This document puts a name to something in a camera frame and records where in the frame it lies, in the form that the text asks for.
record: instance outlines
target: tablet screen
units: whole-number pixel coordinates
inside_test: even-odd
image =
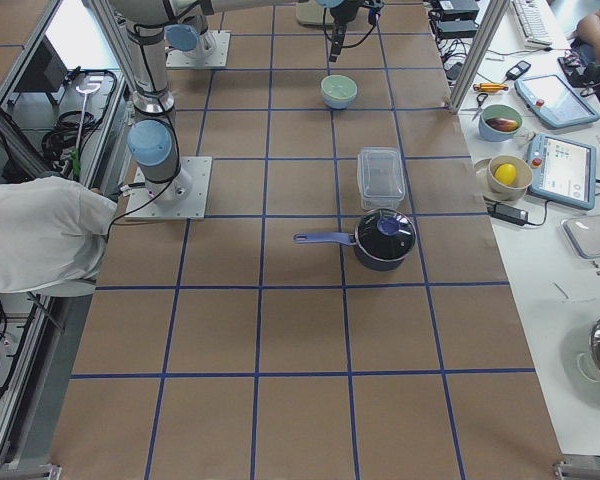
[[[525,80],[524,84],[535,98],[544,100],[542,108],[551,110],[560,122],[590,116],[589,111],[574,98],[573,92],[555,75]]]
[[[546,142],[542,188],[574,200],[587,200],[589,149],[554,138]]]

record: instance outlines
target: orange tool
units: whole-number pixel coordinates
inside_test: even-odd
[[[500,90],[509,90],[509,87],[504,83],[474,83],[473,89],[476,92],[496,93]]]

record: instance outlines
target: tablet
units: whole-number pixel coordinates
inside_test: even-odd
[[[550,128],[593,123],[600,115],[558,75],[521,77],[516,92]]]
[[[557,203],[591,210],[596,199],[596,149],[544,133],[529,145],[533,171],[529,193]]]

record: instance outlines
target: lemon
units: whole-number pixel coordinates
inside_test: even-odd
[[[516,176],[518,175],[518,171],[516,170],[515,165],[511,163],[503,163],[498,168],[496,168],[493,176],[496,180],[498,180],[503,185],[511,185],[516,181]]]

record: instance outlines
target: keyboard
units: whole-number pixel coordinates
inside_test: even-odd
[[[544,0],[511,0],[514,23],[525,47],[542,48],[551,45],[551,37],[542,23],[537,1]]]

